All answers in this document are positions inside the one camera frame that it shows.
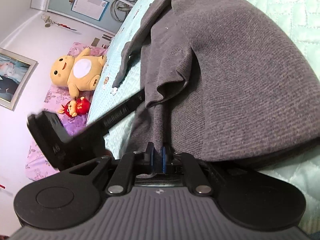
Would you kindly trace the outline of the dark grey sweater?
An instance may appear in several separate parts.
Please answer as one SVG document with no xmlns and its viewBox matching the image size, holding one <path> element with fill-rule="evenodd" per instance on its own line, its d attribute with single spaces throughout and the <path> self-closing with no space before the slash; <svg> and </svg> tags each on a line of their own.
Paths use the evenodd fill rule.
<svg viewBox="0 0 320 240">
<path fill-rule="evenodd" d="M 127 145 L 170 144 L 206 161 L 319 139 L 319 80 L 287 35 L 246 0 L 154 0 L 121 53 L 118 87 L 140 55 Z"/>
</svg>

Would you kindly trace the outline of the red plush toy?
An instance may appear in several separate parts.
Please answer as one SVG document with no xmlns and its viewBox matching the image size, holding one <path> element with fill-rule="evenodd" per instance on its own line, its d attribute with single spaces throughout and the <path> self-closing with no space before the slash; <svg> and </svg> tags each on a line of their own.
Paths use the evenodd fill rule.
<svg viewBox="0 0 320 240">
<path fill-rule="evenodd" d="M 66 114 L 70 118 L 78 115 L 85 115 L 89 112 L 91 103 L 85 98 L 80 97 L 76 100 L 71 100 L 65 105 L 61 105 L 61 109 L 57 112 L 59 114 Z"/>
</svg>

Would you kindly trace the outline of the yellow plush toy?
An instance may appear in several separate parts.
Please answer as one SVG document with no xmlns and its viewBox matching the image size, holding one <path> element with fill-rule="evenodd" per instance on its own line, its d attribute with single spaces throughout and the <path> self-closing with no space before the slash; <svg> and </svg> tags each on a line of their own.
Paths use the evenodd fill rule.
<svg viewBox="0 0 320 240">
<path fill-rule="evenodd" d="M 78 56 L 61 56 L 52 65 L 50 79 L 58 87 L 67 87 L 74 100 L 83 91 L 93 91 L 107 60 L 106 55 L 92 56 L 85 48 Z"/>
</svg>

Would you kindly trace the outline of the blue framed poster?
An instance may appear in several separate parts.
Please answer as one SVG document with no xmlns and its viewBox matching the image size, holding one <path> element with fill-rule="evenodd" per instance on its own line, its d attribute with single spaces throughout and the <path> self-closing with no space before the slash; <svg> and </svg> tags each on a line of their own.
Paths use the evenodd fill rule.
<svg viewBox="0 0 320 240">
<path fill-rule="evenodd" d="M 75 0 L 71 11 L 101 21 L 108 5 L 105 0 Z"/>
</svg>

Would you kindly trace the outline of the framed wall picture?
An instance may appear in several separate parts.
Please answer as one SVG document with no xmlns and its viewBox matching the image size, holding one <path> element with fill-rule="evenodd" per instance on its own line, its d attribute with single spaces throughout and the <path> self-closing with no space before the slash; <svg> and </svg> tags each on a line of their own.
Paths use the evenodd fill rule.
<svg viewBox="0 0 320 240">
<path fill-rule="evenodd" d="M 1 106 L 13 111 L 38 62 L 1 48 Z"/>
</svg>

